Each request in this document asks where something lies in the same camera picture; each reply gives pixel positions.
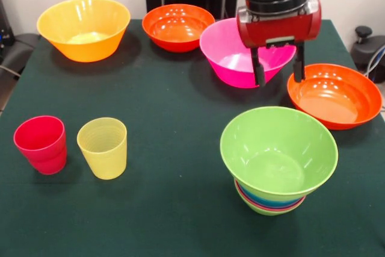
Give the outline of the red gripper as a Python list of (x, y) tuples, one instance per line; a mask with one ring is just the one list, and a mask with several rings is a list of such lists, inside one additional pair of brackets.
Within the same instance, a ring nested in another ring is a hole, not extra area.
[(281, 15), (252, 14), (246, 6), (236, 15), (239, 36), (244, 46), (251, 48), (255, 84), (263, 87), (265, 72), (259, 61), (258, 47), (296, 43), (294, 81), (305, 80), (304, 42), (317, 38), (321, 29), (320, 0), (307, 0), (297, 11)]

